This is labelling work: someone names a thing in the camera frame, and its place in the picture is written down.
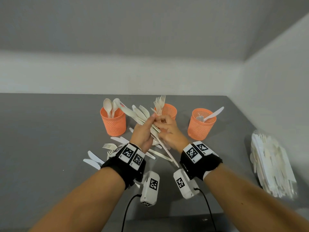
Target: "black wristband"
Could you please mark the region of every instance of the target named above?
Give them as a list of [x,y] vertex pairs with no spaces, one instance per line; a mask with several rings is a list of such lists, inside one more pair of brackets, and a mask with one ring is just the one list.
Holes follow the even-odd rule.
[[127,189],[134,184],[134,179],[141,181],[146,165],[144,157],[138,146],[131,143],[120,145],[101,168],[114,169],[124,180]]
[[201,141],[187,145],[181,154],[180,164],[190,179],[203,178],[222,163],[222,159]]

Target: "orange mesh basket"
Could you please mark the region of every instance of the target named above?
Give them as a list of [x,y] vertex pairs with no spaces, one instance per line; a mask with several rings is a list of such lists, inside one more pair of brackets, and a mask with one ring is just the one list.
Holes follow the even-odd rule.
[[177,115],[177,109],[173,105],[166,103],[164,104],[162,115],[169,115],[173,120],[175,120]]
[[214,123],[216,122],[217,117],[213,117],[205,122],[201,122],[197,120],[196,117],[198,117],[199,115],[203,117],[207,117],[211,115],[212,113],[213,112],[211,112],[210,110],[207,110],[204,108],[196,108],[193,110],[190,124],[188,127],[188,135],[191,138],[193,138],[194,140],[201,141],[207,137],[209,131],[211,130]]
[[102,107],[100,114],[106,128],[106,132],[110,136],[119,136],[126,131],[126,114],[119,108],[115,111],[114,118],[107,118],[107,112]]

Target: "forearm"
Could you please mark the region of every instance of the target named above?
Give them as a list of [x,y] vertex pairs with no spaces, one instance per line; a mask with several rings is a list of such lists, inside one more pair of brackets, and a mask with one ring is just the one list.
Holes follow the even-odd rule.
[[101,231],[124,190],[125,183],[118,173],[109,167],[102,168],[30,231]]
[[204,182],[240,232],[308,231],[309,222],[220,164]]

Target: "person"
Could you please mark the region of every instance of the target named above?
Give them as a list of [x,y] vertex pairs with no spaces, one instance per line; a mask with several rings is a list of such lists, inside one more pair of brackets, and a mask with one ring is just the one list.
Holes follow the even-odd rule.
[[[160,132],[159,137],[181,154],[189,141],[169,116],[151,116],[144,125],[137,124],[130,143],[145,153],[152,145],[153,123],[167,130]],[[305,218],[238,177],[223,163],[207,174],[204,182],[240,232],[309,231]],[[101,231],[125,188],[125,181],[113,168],[103,167],[54,206],[30,231]]]

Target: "perforated plastic cup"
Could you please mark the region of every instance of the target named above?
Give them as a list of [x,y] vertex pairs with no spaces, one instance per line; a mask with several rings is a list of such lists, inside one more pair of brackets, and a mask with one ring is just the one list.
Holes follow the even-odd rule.
[[177,115],[177,109],[173,105],[166,103],[164,104],[162,115],[169,115],[173,120],[175,120]]
[[102,107],[100,114],[106,128],[106,132],[110,136],[119,136],[126,131],[126,114],[119,108],[115,111],[114,118],[107,118],[107,112]]
[[197,120],[196,117],[198,117],[199,115],[207,117],[212,113],[213,113],[212,111],[204,108],[196,108],[193,110],[188,128],[188,135],[191,138],[193,138],[194,140],[201,141],[207,137],[209,131],[216,122],[217,117],[213,117],[205,122]]

